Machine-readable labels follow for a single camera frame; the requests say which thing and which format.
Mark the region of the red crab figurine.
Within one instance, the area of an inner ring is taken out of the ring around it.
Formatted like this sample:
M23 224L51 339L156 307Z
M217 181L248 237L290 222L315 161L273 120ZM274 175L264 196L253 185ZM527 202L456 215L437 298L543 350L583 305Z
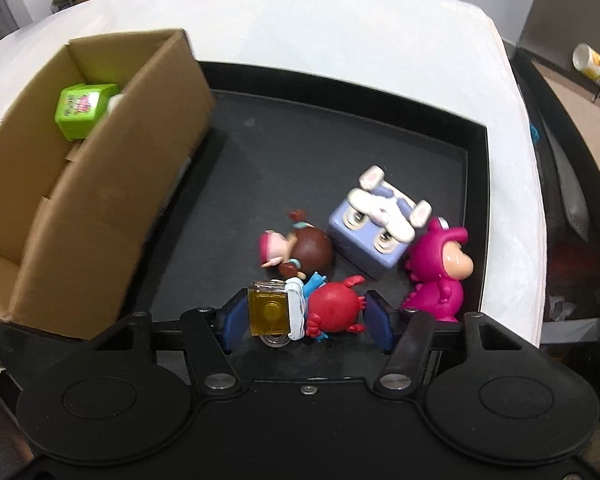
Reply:
M319 273L307 281L255 281L247 294L250 335L283 348L306 337L320 341L331 333L361 333L366 300L355 287L364 283L361 275L331 282Z

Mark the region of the magenta dinosaur figurine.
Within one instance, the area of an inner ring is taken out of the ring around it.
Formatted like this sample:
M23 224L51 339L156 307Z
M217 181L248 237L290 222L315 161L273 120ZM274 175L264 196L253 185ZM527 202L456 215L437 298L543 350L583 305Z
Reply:
M413 288L400 308L427 312L439 322L456 322L464 301L462 281L474 272L463 250L467 242L462 226L452 228L441 217L430 219L426 232L407 249L404 268Z

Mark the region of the lavender rabbit cube toy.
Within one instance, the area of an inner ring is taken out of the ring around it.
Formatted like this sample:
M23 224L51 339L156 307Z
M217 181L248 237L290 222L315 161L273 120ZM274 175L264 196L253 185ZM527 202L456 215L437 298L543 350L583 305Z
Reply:
M329 216L327 234L344 258L377 280L396 266L431 213L430 203L415 202L371 166Z

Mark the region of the brown haired girl figurine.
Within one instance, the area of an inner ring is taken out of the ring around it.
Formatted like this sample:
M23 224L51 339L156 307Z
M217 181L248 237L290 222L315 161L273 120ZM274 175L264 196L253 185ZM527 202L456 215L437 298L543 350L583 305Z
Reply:
M283 278L304 282L314 273L329 274L334 263L332 240L308 221L304 210L293 210L288 217L292 221L289 233L266 230L259 237L260 267L275 268Z

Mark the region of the white USB wall charger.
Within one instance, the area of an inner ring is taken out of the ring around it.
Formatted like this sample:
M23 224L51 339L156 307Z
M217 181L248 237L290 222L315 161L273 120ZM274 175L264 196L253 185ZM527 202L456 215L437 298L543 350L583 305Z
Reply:
M115 96L110 96L108 103L107 103L107 112L111 113L114 110L114 108L120 103L122 98L123 98L122 93L118 93Z

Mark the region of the black shallow tray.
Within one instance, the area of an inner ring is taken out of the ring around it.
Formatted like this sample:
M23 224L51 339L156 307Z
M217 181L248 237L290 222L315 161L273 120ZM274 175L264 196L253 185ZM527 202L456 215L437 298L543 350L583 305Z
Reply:
M125 298L158 321L222 306L265 277L258 239L304 210L316 226L368 167L469 234L474 274L464 306L483 296L489 239L486 128L357 84L257 66L207 62L211 127L156 223Z

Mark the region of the brown cardboard box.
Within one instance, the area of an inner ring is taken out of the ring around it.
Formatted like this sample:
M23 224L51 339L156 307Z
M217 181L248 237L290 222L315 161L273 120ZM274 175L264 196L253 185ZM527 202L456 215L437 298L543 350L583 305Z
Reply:
M116 84L81 143L61 91ZM72 338L116 322L140 254L214 101L181 29L71 40L0 120L0 321Z

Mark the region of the green cube toy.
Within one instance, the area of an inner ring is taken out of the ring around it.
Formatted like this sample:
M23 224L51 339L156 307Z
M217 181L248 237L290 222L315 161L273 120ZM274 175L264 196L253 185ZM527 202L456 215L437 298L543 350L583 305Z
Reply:
M75 84L62 89L54 119L65 139L86 139L108 110L109 100L119 93L117 84Z

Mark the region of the white tablecloth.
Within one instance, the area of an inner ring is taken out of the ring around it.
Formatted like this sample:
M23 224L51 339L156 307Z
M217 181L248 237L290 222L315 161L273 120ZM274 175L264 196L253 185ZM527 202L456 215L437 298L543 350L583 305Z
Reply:
M539 342L546 226L529 118L503 41L458 0L90 0L0 41L0 122L73 38L180 28L201 61L293 70L404 96L483 124L490 228L481 307Z

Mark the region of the stacked paper cups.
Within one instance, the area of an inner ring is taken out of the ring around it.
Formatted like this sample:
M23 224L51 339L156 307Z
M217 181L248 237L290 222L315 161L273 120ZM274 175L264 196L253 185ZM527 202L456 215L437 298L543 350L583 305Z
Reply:
M573 67L600 88L600 54L588 44L578 44L571 57Z

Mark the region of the dark grey chair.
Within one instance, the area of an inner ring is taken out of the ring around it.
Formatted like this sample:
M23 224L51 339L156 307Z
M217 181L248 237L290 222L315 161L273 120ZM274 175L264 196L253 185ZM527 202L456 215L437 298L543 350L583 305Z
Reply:
M508 38L521 39L524 25L543 26L565 52L574 46L577 24L600 0L503 0ZM584 117L600 133L600 103L588 86L539 65L539 55L513 50L512 66L532 125L547 224L545 316L573 304L571 315L600 314L600 167L585 142Z

